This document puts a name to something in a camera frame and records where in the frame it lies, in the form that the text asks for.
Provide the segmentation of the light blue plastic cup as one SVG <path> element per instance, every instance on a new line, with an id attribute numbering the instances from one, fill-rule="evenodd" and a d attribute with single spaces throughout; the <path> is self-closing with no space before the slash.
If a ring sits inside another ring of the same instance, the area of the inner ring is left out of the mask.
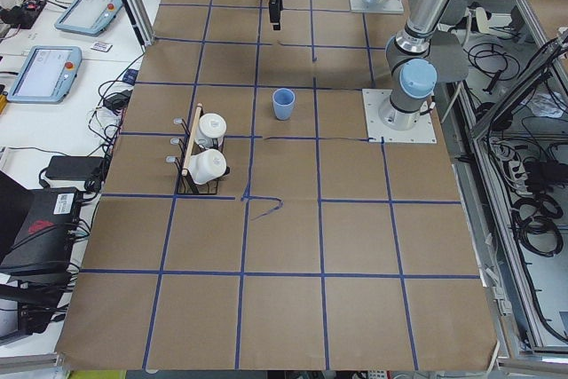
<path id="1" fill-rule="evenodd" d="M 278 120 L 286 121 L 292 115 L 296 102 L 295 93 L 288 88 L 279 88 L 272 94 L 272 107 Z"/>

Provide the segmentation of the wooden rack dowel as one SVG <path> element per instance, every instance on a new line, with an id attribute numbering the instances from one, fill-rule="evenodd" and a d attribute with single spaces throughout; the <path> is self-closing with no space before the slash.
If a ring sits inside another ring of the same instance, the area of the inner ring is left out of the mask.
<path id="1" fill-rule="evenodd" d="M 186 177 L 189 174 L 189 165 L 192 156 L 193 145 L 195 142 L 195 135 L 199 127 L 199 120 L 201 118 L 202 110 L 203 110 L 202 103 L 198 103 L 195 108 L 193 119 L 191 121 L 191 128 L 188 133 L 188 140 L 185 146 L 185 154 L 184 154 L 184 160 L 182 163 L 182 171 L 181 171 L 181 174 L 184 177 Z"/>

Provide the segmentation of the teach pendant tablet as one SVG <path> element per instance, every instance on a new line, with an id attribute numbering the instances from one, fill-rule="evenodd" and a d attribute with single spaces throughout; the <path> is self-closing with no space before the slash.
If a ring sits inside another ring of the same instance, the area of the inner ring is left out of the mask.
<path id="1" fill-rule="evenodd" d="M 34 46 L 9 90 L 7 100 L 56 104 L 70 92 L 83 59 L 77 46 Z"/>
<path id="2" fill-rule="evenodd" d="M 96 36 L 122 8 L 122 0 L 74 0 L 54 24 L 58 30 Z"/>

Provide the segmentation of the black power adapter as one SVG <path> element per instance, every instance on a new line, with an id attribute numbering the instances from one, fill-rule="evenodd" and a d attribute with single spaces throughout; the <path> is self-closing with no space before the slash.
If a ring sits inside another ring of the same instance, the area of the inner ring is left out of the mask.
<path id="1" fill-rule="evenodd" d="M 102 165 L 100 156 L 52 156 L 44 176 L 49 180 L 86 180 L 97 175 Z"/>

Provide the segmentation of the black computer box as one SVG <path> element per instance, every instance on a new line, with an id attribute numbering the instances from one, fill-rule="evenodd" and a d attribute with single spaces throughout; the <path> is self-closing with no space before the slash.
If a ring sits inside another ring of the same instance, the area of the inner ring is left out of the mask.
<path id="1" fill-rule="evenodd" d="M 36 283 L 67 281 L 83 193 L 27 189 L 1 175 L 1 273 Z"/>

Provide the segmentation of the white mug far rack end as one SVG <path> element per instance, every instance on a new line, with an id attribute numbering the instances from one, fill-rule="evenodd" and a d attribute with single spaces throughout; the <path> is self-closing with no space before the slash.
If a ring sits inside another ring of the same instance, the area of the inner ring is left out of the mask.
<path id="1" fill-rule="evenodd" d="M 203 148 L 218 149 L 223 144 L 225 133 L 224 117 L 216 113 L 207 113 L 198 122 L 195 142 Z"/>

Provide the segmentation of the grey office chair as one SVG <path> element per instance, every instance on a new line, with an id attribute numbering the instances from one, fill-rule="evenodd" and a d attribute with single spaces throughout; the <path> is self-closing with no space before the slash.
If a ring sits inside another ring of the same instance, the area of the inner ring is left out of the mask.
<path id="1" fill-rule="evenodd" d="M 465 17 L 471 0 L 450 0 L 442 15 L 439 28 L 430 39 L 428 61 L 435 67 L 438 83 L 454 83 L 469 74 L 467 56 L 456 35 L 442 31 L 442 25 L 454 26 Z"/>

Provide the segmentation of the white mug rack end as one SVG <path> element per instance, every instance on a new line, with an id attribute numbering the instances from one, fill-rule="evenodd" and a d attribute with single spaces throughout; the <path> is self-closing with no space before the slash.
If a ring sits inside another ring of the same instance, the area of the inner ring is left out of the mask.
<path id="1" fill-rule="evenodd" d="M 189 174 L 197 185 L 204 185 L 222 177 L 227 171 L 225 156 L 216 149 L 208 149 L 191 156 Z"/>
<path id="2" fill-rule="evenodd" d="M 225 133 L 224 117 L 216 113 L 207 113 L 198 122 L 195 142 L 203 148 L 218 149 L 223 144 Z"/>

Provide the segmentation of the lower teach pendant tablet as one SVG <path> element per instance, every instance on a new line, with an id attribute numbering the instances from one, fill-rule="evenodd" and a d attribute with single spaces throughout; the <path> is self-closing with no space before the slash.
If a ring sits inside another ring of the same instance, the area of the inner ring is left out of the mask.
<path id="1" fill-rule="evenodd" d="M 7 100 L 56 104 L 70 92 L 83 59 L 77 46 L 34 46 L 9 90 Z"/>

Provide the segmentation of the upper teach pendant tablet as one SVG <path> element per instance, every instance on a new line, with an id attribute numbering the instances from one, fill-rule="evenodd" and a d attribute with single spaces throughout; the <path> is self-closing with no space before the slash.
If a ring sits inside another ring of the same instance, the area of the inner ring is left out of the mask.
<path id="1" fill-rule="evenodd" d="M 122 0 L 74 0 L 54 24 L 58 30 L 96 36 L 122 8 Z"/>

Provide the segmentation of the white mug near rack end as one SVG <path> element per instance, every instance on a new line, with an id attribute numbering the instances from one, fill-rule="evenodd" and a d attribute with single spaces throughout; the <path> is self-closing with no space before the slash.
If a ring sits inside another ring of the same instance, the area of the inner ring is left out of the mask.
<path id="1" fill-rule="evenodd" d="M 222 177 L 227 171 L 225 156 L 216 149 L 208 149 L 191 156 L 189 174 L 197 185 L 204 185 Z"/>

